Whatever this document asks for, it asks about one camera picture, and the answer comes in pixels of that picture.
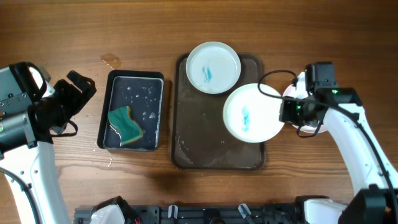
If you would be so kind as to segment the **white plate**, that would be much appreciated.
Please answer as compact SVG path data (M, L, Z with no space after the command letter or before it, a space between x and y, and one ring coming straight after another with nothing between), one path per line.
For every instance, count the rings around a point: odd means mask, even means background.
M308 93L306 91L305 85L305 72L301 72L298 75L298 81L295 85L290 84L284 91L282 96L289 96L292 98L306 98L308 97ZM305 125L300 128L302 132L313 134L316 131L316 127Z
M197 90L217 95L230 90L237 83L241 62L230 46L222 42L205 42L189 53L186 74Z
M243 85L233 91L224 103L224 125L240 141L267 141L284 126L279 120L281 103L280 93L268 85Z

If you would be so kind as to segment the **green yellow sponge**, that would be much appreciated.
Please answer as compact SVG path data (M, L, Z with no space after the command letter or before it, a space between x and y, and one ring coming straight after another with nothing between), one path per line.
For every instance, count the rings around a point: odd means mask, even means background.
M141 139L142 128L131 118L129 106L123 106L108 113L110 126L120 137L120 146L125 146Z

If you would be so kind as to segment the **white plate top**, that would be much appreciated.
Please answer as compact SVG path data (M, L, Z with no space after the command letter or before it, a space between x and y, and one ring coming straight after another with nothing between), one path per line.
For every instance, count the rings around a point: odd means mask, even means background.
M189 53L186 74L197 90L217 95L230 90L237 83L241 62L230 46L222 42L205 42Z

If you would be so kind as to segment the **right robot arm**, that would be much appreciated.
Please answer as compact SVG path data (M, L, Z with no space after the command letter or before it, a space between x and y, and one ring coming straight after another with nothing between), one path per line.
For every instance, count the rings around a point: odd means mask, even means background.
M329 198L302 201L304 223L397 223L397 171L371 131L353 88L340 88L331 62L305 66L283 99L280 120L299 129L325 128L336 142L354 189L348 205Z

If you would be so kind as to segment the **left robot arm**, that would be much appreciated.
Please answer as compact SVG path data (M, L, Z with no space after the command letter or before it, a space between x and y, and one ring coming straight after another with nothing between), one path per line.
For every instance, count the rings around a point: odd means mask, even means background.
M31 62L1 69L1 173L22 223L70 222L53 140L77 134L72 118L95 93L95 82L74 70L51 86Z

